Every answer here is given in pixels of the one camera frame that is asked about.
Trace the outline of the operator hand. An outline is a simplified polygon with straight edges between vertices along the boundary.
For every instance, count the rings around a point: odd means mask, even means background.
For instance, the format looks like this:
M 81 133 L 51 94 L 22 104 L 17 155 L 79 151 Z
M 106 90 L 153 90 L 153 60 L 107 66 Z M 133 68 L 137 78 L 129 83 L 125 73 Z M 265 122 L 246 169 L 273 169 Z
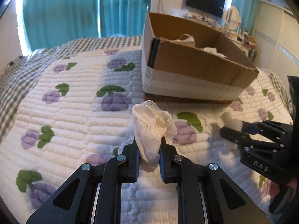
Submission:
M 289 198 L 289 202 L 294 198 L 294 196 L 296 195 L 296 191 L 297 191 L 297 184 L 298 184 L 298 180 L 296 178 L 293 178 L 291 182 L 289 182 L 286 186 L 287 187 L 290 187 L 292 189 L 292 195 L 291 197 Z M 279 193 L 280 193 L 280 189 L 281 187 L 271 181 L 270 182 L 270 190 L 269 190 L 269 194 L 270 194 L 270 197 L 271 198 L 274 198 L 276 197 Z

